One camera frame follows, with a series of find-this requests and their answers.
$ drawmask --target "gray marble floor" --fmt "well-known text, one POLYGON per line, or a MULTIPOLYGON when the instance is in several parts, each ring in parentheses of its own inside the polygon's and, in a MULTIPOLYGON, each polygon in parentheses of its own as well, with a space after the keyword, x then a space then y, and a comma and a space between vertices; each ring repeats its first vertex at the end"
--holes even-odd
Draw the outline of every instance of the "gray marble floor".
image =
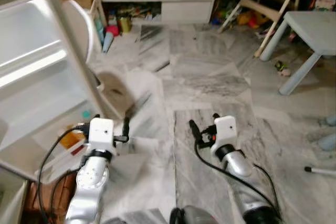
MULTIPOLYGON (((104 95, 131 117, 132 139, 111 171, 102 220, 157 208, 168 221, 174 206, 194 205, 220 224, 244 223, 225 177, 193 150, 188 121, 204 128, 217 112, 236 118, 236 146, 271 174, 285 223, 334 223, 336 178, 303 167, 336 168, 336 150, 317 145, 336 130, 324 123, 336 113, 335 58, 321 59, 284 97, 277 90, 287 78, 275 62, 295 71, 311 52, 284 38, 274 58, 261 62, 253 58, 259 43, 245 26, 222 34, 208 25, 134 26, 90 62, 104 95)), ((201 154, 217 162, 208 150, 201 154)))

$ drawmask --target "can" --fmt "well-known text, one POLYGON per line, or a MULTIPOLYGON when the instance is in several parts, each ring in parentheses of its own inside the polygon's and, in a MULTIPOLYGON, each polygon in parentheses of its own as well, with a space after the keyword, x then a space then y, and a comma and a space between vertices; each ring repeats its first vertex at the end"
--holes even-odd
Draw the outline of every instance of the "can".
POLYGON ((118 19, 118 25, 123 33, 128 33, 132 27, 130 17, 120 17, 118 19))

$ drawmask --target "drawer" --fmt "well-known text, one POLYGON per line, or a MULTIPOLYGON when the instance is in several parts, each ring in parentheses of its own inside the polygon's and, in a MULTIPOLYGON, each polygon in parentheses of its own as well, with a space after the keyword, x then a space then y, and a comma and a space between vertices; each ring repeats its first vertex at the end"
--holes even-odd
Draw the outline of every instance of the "drawer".
POLYGON ((212 1, 163 2, 162 21, 182 23, 208 23, 213 7, 212 1))

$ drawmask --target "white table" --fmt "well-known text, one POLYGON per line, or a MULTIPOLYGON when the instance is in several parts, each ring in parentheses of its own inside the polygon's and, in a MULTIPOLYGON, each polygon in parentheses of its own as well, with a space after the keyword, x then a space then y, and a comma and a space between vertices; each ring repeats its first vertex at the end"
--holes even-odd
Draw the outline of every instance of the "white table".
POLYGON ((335 12, 287 12, 284 20, 269 42, 260 59, 270 59, 275 46, 287 26, 314 51, 305 63, 281 86, 279 92, 289 95, 322 55, 336 55, 336 13, 335 12))

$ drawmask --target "open refrigerator door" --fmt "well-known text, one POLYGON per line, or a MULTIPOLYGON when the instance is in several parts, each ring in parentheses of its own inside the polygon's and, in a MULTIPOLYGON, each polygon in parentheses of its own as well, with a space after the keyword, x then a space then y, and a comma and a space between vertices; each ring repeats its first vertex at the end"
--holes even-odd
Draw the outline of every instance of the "open refrigerator door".
MULTIPOLYGON (((118 118, 102 102, 60 0, 0 0, 0 166, 37 180, 40 164, 67 128, 96 114, 118 118)), ((78 166, 83 137, 57 145, 41 182, 78 166)))

